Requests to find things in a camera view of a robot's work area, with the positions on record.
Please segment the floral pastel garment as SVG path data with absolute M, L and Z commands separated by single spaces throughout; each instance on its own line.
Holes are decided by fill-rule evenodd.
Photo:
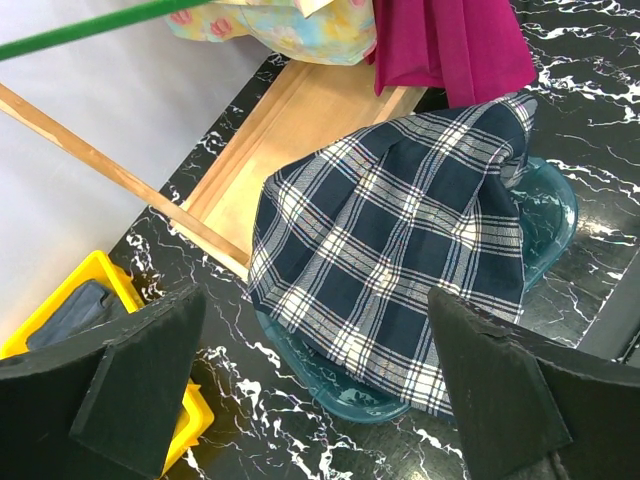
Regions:
M 290 59 L 351 66 L 376 46 L 371 0 L 209 1 L 165 17 L 179 38 L 220 43 L 250 36 Z

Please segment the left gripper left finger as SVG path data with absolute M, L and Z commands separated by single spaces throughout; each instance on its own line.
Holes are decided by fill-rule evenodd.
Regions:
M 2 478 L 160 478 L 205 313 L 186 285 L 2 360 Z

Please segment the navy plaid skirt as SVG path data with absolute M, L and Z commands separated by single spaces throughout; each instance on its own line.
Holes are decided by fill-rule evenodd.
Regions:
M 264 182 L 248 292 L 355 380 L 448 417 L 428 294 L 515 322 L 520 212 L 537 109 L 526 93 L 359 129 Z

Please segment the magenta skirt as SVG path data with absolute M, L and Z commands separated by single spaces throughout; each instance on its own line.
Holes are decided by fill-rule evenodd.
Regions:
M 440 88 L 450 107 L 516 92 L 537 78 L 508 0 L 398 0 L 373 3 L 374 92 Z

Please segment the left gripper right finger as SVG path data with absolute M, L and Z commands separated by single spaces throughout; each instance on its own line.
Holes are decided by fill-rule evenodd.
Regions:
M 639 371 L 440 288 L 428 317 L 473 479 L 636 479 Z

